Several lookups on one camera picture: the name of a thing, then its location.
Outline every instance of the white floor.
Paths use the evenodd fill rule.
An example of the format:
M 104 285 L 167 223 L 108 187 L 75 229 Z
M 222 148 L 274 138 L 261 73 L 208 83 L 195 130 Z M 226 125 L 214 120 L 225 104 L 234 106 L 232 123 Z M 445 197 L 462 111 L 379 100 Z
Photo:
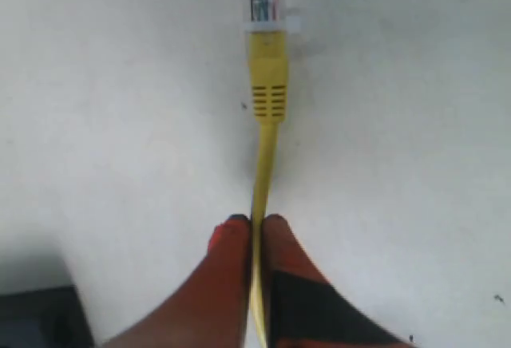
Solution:
M 419 346 L 509 340 L 509 1 L 287 0 L 303 32 L 270 208 Z M 102 342 L 248 212 L 241 6 L 0 0 L 1 292 L 73 281 Z

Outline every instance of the yellow ethernet cable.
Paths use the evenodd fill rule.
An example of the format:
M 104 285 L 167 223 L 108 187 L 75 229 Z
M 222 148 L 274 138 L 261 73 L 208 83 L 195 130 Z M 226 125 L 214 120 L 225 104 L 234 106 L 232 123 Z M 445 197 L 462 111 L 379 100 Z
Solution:
M 250 306 L 259 343 L 267 346 L 261 286 L 261 225 L 270 190 L 279 124 L 287 103 L 286 30 L 283 0 L 249 0 L 248 65 L 252 104 L 259 127 L 259 151 L 252 197 L 252 284 Z

